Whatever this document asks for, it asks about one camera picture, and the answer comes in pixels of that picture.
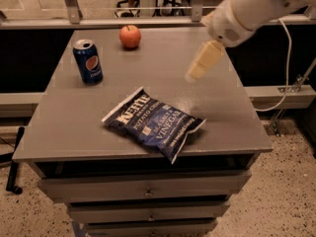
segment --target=pepsi logo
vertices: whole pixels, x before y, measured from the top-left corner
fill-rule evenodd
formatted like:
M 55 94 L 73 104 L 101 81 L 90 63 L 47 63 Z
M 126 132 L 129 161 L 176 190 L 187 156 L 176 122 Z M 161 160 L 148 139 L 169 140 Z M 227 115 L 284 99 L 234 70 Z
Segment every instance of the pepsi logo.
M 99 63 L 99 58 L 97 55 L 94 55 L 87 59 L 86 61 L 86 67 L 88 70 L 93 70 L 94 68 L 97 68 L 97 65 Z

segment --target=cable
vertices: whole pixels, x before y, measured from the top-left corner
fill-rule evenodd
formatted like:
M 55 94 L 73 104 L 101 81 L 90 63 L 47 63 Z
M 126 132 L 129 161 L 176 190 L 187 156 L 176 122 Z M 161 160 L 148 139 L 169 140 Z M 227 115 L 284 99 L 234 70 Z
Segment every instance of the cable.
M 0 139 L 1 139 L 4 143 L 6 143 L 7 145 L 9 145 L 9 146 L 15 148 L 12 144 L 10 144 L 9 142 L 5 141 L 2 137 L 0 137 Z
M 287 93 L 287 89 L 288 89 L 288 70 L 289 70 L 289 60 L 290 60 L 290 53 L 291 53 L 291 50 L 292 50 L 292 38 L 290 37 L 290 34 L 288 32 L 288 29 L 284 23 L 284 21 L 282 19 L 278 19 L 279 22 L 282 24 L 282 26 L 284 27 L 284 30 L 286 32 L 286 35 L 288 37 L 288 51 L 287 51 L 287 59 L 286 59 L 286 82 L 285 82 L 285 90 L 284 90 L 284 95 L 282 97 L 282 99 L 273 107 L 270 107 L 270 108 L 267 108 L 267 109 L 256 109 L 255 108 L 255 111 L 257 112 L 268 112 L 268 111 L 271 111 L 271 110 L 274 110 L 276 107 L 278 107 L 280 104 L 282 104 L 286 98 L 286 93 Z

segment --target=soda can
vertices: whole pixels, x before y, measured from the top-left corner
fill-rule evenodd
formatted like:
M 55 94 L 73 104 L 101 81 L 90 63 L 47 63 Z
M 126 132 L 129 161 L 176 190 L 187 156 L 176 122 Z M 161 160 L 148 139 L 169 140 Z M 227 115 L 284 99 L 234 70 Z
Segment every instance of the soda can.
M 78 64 L 82 81 L 95 85 L 102 81 L 103 73 L 98 51 L 90 39 L 79 39 L 73 44 L 73 55 Z

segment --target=gray countertop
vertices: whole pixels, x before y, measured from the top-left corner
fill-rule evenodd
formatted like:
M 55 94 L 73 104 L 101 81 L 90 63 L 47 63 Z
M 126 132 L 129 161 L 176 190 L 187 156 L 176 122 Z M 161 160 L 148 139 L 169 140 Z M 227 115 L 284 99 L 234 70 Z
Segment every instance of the gray countertop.
M 198 47 L 209 36 L 204 28 L 141 29 L 136 50 L 125 50 L 119 30 L 76 31 L 66 47 L 39 106 L 14 155 L 16 161 L 163 157 L 105 128 L 101 119 L 143 86 L 152 97 L 206 124 L 178 157 L 272 151 L 229 57 L 195 84 L 184 75 Z M 99 52 L 104 80 L 81 81 L 72 43 L 90 39 Z

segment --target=white cord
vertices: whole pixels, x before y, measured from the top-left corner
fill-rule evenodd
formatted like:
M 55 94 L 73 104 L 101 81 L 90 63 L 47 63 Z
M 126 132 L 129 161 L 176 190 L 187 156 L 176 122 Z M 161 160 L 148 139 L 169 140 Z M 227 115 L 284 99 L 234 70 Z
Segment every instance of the white cord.
M 268 111 L 271 111 L 271 110 L 274 110 L 275 108 L 277 108 L 280 104 L 283 103 L 283 101 L 285 100 L 286 98 L 286 93 L 287 93 L 287 89 L 288 89 L 288 70 L 289 70 L 289 60 L 290 60 L 290 53 L 291 53 L 291 50 L 292 50 L 292 38 L 290 37 L 290 34 L 288 32 L 288 29 L 284 23 L 284 21 L 282 19 L 278 19 L 279 22 L 282 24 L 282 26 L 284 27 L 284 30 L 287 34 L 287 37 L 288 37 L 288 51 L 287 51 L 287 59 L 286 59 L 286 82 L 285 82 L 285 90 L 284 90 L 284 95 L 282 97 L 282 99 L 273 107 L 270 107 L 270 108 L 267 108 L 267 109 L 255 109 L 255 111 L 257 112 L 268 112 Z

